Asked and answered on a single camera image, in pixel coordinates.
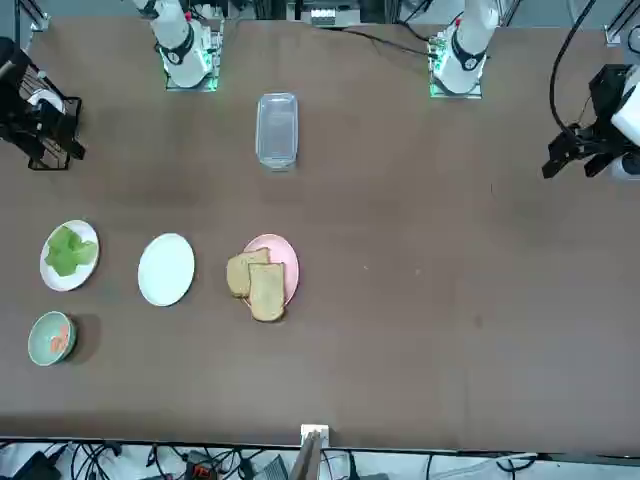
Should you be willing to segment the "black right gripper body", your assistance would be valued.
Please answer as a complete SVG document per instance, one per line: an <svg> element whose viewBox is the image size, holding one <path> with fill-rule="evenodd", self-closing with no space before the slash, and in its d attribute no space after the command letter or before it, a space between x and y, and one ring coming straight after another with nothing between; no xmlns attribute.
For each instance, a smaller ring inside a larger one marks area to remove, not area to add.
<svg viewBox="0 0 640 480"><path fill-rule="evenodd" d="M20 94L20 88L32 62L8 60L1 67L1 125L34 128L32 105Z"/></svg>

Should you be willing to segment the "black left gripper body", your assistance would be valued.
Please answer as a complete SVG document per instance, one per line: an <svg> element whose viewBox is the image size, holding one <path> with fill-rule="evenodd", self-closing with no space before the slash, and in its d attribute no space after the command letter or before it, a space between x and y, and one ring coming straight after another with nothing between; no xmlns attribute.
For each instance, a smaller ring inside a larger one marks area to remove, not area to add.
<svg viewBox="0 0 640 480"><path fill-rule="evenodd" d="M597 122L609 122L623 97L629 64L606 64L589 82Z"/></svg>

